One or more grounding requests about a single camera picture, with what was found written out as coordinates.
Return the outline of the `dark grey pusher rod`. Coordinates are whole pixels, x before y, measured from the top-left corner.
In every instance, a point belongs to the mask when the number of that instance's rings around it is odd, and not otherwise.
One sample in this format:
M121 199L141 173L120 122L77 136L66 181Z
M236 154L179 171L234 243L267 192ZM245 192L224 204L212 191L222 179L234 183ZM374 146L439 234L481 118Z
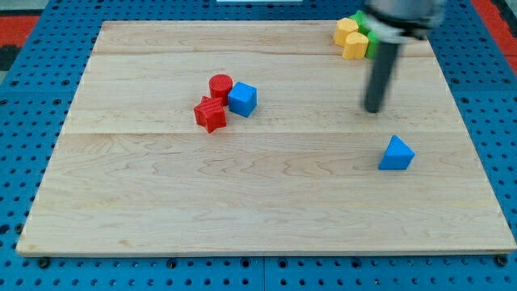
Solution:
M382 109L400 47L400 44L379 43L364 97L364 108L369 113L378 113Z

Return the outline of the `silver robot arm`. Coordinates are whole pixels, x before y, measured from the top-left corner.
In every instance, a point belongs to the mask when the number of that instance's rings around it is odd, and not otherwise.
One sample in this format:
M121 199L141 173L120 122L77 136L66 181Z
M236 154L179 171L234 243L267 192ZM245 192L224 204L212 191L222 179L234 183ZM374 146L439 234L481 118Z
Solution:
M424 40L443 21L445 0L367 0L366 26L378 39L364 96L367 112L378 113L385 100L399 50L408 40Z

